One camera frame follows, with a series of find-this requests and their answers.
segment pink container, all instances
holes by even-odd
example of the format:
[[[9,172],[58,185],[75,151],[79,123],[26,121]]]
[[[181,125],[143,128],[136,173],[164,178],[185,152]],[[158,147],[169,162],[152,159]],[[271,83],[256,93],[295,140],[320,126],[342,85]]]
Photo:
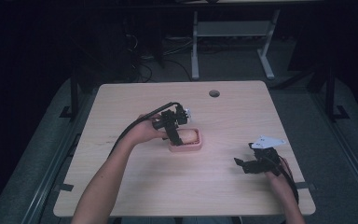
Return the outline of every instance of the pink container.
[[[169,149],[171,152],[182,152],[182,151],[197,151],[202,148],[202,140],[201,140],[201,134],[198,129],[189,129],[194,130],[197,133],[197,141],[193,143],[187,143],[183,144],[181,146],[176,146],[172,142],[169,143]]]

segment white metal stand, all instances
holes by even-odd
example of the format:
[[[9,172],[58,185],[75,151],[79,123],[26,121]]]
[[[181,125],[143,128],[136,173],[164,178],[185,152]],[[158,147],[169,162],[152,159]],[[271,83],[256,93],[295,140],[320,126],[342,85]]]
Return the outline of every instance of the white metal stand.
[[[194,12],[193,23],[193,50],[191,52],[192,78],[200,78],[199,59],[197,55],[198,36],[262,36],[266,37],[266,43],[262,49],[258,49],[258,57],[263,65],[268,79],[275,78],[267,59],[269,43],[274,34],[276,22],[280,10],[274,11],[270,21],[198,21],[198,12]]]

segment person's left hand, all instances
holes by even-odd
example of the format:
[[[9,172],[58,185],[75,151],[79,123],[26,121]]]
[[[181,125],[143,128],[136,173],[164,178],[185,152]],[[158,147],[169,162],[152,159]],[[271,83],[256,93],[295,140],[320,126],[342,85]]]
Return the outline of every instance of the person's left hand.
[[[153,128],[152,122],[160,118],[160,114],[152,116],[150,119],[142,121],[133,127],[125,136],[129,141],[134,145],[147,142],[153,138],[168,138],[168,135],[165,132],[158,131]]]

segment person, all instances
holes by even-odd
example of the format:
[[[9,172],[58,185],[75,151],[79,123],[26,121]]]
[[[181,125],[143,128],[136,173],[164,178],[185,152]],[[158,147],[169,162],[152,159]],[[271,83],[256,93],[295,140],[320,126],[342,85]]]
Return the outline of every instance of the person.
[[[168,138],[165,132],[153,128],[152,121],[158,118],[159,114],[156,114],[137,124],[117,143],[115,150],[84,190],[72,223],[107,223],[116,203],[127,161],[134,147],[154,138]],[[282,165],[284,169],[289,169],[285,162],[282,162]],[[305,223],[286,179],[282,175],[275,176],[272,172],[266,172],[266,177],[282,205],[286,223]]]

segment wooden table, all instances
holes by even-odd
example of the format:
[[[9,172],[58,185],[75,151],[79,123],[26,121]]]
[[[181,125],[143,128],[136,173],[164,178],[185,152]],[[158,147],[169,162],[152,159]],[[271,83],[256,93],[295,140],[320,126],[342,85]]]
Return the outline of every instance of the wooden table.
[[[220,96],[213,98],[215,90]],[[138,145],[130,160],[111,216],[261,216],[282,210],[264,174],[246,175],[233,158],[254,160],[248,143],[259,135],[281,138],[275,147],[290,163],[296,182],[304,178],[280,118],[261,81],[112,84],[99,89],[76,154],[54,207],[58,217],[71,217],[93,175],[106,160],[121,132],[142,113],[178,102],[190,108],[198,128],[200,151],[170,152],[155,139]],[[312,214],[308,189],[300,189],[300,209]]]

